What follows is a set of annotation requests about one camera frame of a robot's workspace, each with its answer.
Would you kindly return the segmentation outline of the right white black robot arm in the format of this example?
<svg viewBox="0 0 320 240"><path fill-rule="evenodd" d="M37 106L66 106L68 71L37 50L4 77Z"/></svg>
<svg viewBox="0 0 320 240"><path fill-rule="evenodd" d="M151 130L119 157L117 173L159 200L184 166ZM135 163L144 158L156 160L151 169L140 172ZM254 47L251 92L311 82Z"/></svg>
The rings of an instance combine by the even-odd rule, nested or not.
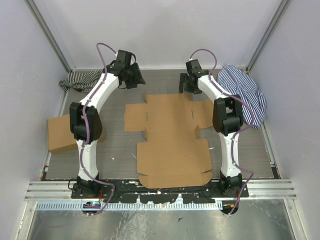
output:
<svg viewBox="0 0 320 240"><path fill-rule="evenodd" d="M242 187L239 167L238 131L243 126L242 103L214 80L209 70L202 69L197 59L186 62L187 73L180 74L179 92L205 93L213 103L212 124L219 135L222 153L219 188L225 197L232 197Z"/></svg>

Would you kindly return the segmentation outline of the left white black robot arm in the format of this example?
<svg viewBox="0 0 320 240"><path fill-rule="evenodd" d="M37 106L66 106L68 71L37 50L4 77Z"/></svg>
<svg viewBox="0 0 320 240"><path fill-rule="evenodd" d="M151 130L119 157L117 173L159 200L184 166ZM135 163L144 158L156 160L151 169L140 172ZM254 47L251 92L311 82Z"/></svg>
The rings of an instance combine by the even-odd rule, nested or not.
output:
<svg viewBox="0 0 320 240"><path fill-rule="evenodd" d="M92 90L80 102L72 102L69 106L70 131L79 155L79 171L73 190L91 199L100 194L103 184L97 168L97 144L103 130L100 111L111 93L122 84L125 89L145 84L136 56L125 50L119 50L116 59L104 66Z"/></svg>

